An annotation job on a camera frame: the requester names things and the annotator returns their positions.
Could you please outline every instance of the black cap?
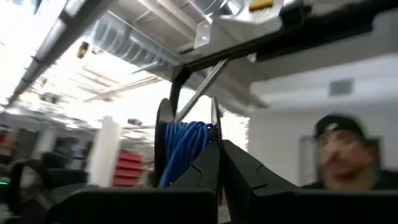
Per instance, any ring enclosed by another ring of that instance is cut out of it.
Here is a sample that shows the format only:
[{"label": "black cap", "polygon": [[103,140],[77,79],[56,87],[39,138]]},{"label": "black cap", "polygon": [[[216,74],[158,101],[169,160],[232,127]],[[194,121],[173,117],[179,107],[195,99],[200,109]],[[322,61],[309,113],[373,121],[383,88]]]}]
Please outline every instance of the black cap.
[{"label": "black cap", "polygon": [[362,128],[354,118],[339,114],[329,114],[319,120],[315,125],[314,137],[319,138],[325,132],[337,130],[352,131],[360,137],[364,137]]}]

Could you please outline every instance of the yellow device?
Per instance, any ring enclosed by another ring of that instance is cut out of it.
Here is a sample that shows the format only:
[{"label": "yellow device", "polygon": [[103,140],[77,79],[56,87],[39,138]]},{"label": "yellow device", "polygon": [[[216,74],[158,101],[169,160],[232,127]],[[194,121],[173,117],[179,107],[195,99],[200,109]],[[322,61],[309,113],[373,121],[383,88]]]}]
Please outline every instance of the yellow device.
[{"label": "yellow device", "polygon": [[258,10],[263,10],[274,5],[274,0],[257,0],[249,5],[249,11],[255,12]]}]

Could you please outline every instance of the red storage rack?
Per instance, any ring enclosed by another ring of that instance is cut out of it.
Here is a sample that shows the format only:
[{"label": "red storage rack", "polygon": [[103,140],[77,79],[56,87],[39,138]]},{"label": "red storage rack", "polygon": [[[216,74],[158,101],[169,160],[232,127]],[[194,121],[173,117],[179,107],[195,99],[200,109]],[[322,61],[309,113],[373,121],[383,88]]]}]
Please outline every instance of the red storage rack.
[{"label": "red storage rack", "polygon": [[131,152],[121,151],[114,171],[113,185],[118,187],[132,187],[144,170],[142,156]]}]

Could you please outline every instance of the cable coil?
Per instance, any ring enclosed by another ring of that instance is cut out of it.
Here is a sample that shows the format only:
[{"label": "cable coil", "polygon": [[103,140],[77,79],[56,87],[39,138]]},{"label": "cable coil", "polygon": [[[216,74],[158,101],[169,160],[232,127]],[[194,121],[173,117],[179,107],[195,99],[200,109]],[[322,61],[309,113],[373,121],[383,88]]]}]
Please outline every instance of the cable coil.
[{"label": "cable coil", "polygon": [[213,124],[201,121],[191,123],[174,121],[166,125],[164,135],[166,167],[160,178],[159,187],[168,187],[189,169],[200,153],[212,142],[209,130],[213,128],[215,128]]}]

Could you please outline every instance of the white ceiling beam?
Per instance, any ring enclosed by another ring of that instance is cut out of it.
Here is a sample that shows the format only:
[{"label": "white ceiling beam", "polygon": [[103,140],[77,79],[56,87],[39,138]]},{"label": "white ceiling beam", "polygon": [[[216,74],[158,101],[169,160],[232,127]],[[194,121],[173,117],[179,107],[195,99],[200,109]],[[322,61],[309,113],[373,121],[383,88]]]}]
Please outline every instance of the white ceiling beam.
[{"label": "white ceiling beam", "polygon": [[181,21],[176,20],[173,16],[168,14],[166,11],[161,10],[161,8],[156,5],[156,3],[148,0],[137,0],[143,6],[151,10],[156,16],[163,19],[165,22],[170,24],[174,29],[179,31],[185,37],[190,39],[191,41],[195,40],[195,32],[186,27]]},{"label": "white ceiling beam", "polygon": [[157,0],[163,7],[169,10],[177,18],[179,18],[184,24],[189,26],[194,32],[196,32],[198,23],[192,19],[187,13],[175,5],[173,0]]}]

